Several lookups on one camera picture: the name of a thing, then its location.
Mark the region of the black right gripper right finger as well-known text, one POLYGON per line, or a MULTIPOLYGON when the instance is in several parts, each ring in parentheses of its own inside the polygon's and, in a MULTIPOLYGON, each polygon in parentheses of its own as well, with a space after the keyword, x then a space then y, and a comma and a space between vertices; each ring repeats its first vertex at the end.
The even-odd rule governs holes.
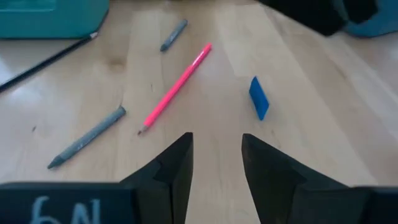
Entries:
POLYGON ((261 223, 397 223, 397 187, 348 187, 248 133, 241 152, 261 223))

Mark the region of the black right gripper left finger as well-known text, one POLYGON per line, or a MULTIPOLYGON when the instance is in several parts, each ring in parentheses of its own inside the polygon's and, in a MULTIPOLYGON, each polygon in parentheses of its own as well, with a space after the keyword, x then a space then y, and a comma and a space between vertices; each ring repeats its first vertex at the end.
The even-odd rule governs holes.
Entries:
POLYGON ((185 133, 120 182, 1 184, 1 223, 184 223, 192 175, 185 133))

